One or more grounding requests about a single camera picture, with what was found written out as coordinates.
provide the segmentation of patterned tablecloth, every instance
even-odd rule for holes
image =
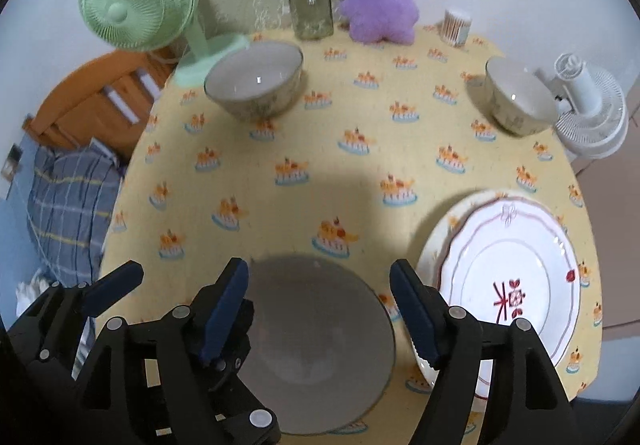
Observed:
[[[256,35],[297,42],[290,30]],[[241,124],[201,89],[169,83],[133,155],[102,272],[129,259],[145,280],[100,318],[130,323],[190,303],[232,256],[297,252],[339,259],[384,301],[397,360],[376,406],[331,435],[284,444],[405,444],[429,389],[388,291],[389,265],[416,265],[447,210],[479,189],[521,189],[561,221],[582,282],[577,328],[557,370],[570,398],[596,377],[602,320],[591,225],[550,130],[516,139],[492,125],[482,83],[489,41],[444,45],[425,27],[413,46],[353,43],[347,33],[300,44],[303,97],[284,116]],[[472,413],[464,443],[478,439]]]

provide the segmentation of green fan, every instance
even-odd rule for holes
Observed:
[[[249,44],[238,34],[207,40],[197,20],[198,0],[79,0],[79,4],[87,26],[118,49],[152,51],[184,35],[190,51],[175,70],[179,86],[204,85],[217,60]]]

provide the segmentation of stacked plates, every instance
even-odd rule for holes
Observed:
[[[574,250],[562,226],[539,203],[517,192],[488,190],[454,206],[436,226],[417,273],[451,306],[476,319],[510,325],[524,317],[554,365],[574,334],[580,282]],[[424,377],[437,372],[418,357]],[[482,361],[474,411],[484,411],[492,362]]]

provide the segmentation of wooden headboard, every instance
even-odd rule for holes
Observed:
[[[168,49],[156,53],[164,59],[172,57]],[[91,60],[60,82],[22,128],[39,144],[53,148],[75,149],[97,138],[129,160],[154,103],[138,76],[140,71],[162,89],[173,66],[146,53],[125,51]],[[109,87],[138,117],[137,122],[132,123],[111,102],[105,90]]]

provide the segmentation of blue wall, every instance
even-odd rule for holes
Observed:
[[[33,182],[37,144],[28,136],[20,143],[24,153],[9,196],[0,200],[0,315],[5,327],[15,322],[15,288],[29,282],[41,266],[27,228],[27,206]]]

